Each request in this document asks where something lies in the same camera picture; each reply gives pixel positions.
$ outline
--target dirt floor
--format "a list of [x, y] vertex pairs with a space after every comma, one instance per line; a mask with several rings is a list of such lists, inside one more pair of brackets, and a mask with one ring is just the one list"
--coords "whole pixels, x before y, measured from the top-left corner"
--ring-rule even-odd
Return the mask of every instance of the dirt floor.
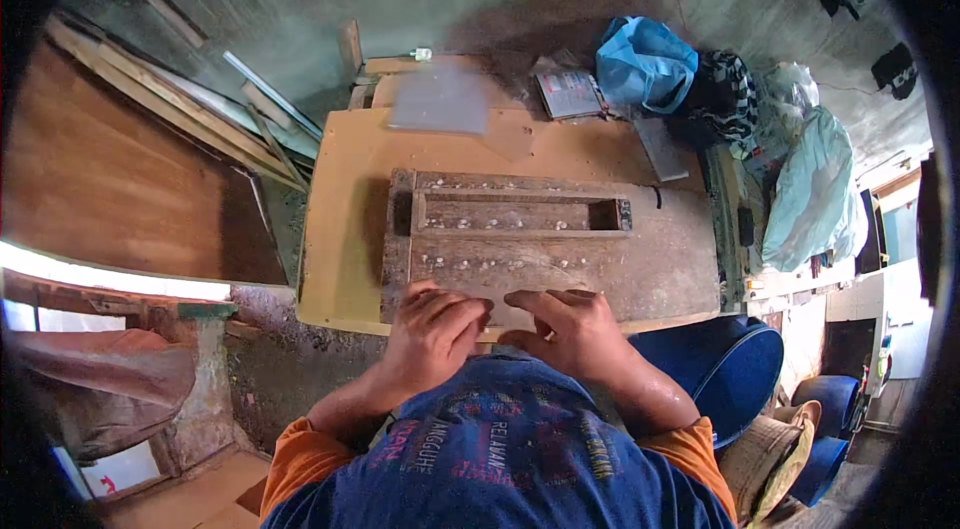
[[372, 365], [387, 340], [299, 322], [292, 289], [233, 287], [238, 319], [261, 329], [250, 341], [227, 336], [233, 414], [270, 454], [283, 429], [330, 391]]

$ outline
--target metal pipe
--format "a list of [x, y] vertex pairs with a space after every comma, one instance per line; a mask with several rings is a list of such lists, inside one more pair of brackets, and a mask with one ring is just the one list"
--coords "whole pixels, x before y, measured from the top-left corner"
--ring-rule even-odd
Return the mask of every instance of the metal pipe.
[[243, 62], [240, 61], [240, 58], [233, 55], [230, 52], [223, 52], [223, 59], [229, 62], [235, 69], [240, 71], [240, 74], [246, 77], [249, 82], [257, 86], [257, 88], [264, 93], [268, 98], [273, 100], [276, 105], [283, 108], [287, 114], [294, 117], [294, 119], [303, 125], [310, 133], [313, 134], [317, 139], [324, 138], [324, 132], [314, 125], [313, 121], [304, 116], [299, 110], [296, 109], [294, 104], [289, 103], [277, 90], [270, 87], [267, 84], [267, 81], [260, 79], [257, 73], [250, 70], [249, 66], [246, 66]]

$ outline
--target blue plastic bag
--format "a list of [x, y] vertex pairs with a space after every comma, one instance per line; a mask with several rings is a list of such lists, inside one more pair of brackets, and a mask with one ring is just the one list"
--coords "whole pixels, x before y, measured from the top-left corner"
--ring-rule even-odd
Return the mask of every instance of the blue plastic bag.
[[611, 107], [639, 104], [670, 114], [687, 96], [697, 62], [693, 48], [666, 25], [627, 16], [610, 23], [597, 50], [597, 84]]

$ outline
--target wooden table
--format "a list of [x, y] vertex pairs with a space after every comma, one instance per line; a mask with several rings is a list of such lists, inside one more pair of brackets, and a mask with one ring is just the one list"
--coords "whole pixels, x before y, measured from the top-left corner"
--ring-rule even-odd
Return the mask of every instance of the wooden table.
[[[627, 123], [601, 119], [564, 125], [535, 121], [526, 110], [492, 109], [488, 126], [529, 127], [530, 155], [510, 162], [472, 137], [398, 132], [390, 108], [331, 112], [320, 145], [303, 230], [297, 318], [332, 328], [387, 335], [379, 321], [381, 265], [390, 176], [394, 168], [658, 185], [640, 139]], [[671, 189], [704, 194], [696, 155], [690, 177]], [[705, 240], [703, 247], [714, 251]], [[684, 261], [665, 261], [682, 264]], [[624, 332], [676, 326], [716, 316], [697, 314], [624, 323]], [[497, 332], [484, 335], [495, 341]]]

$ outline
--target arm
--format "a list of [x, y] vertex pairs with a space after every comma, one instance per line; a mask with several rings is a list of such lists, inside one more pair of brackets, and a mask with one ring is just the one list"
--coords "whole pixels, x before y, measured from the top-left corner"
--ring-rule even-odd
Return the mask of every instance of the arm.
[[390, 410], [433, 389], [462, 367], [494, 304], [413, 283], [397, 309], [383, 359], [317, 402], [276, 441], [260, 522], [308, 483], [363, 450]]
[[536, 333], [509, 331], [500, 342], [525, 349], [575, 379], [606, 388], [634, 438], [686, 427], [700, 417], [687, 392], [627, 343], [603, 295], [579, 290], [513, 292], [504, 301], [533, 313]]

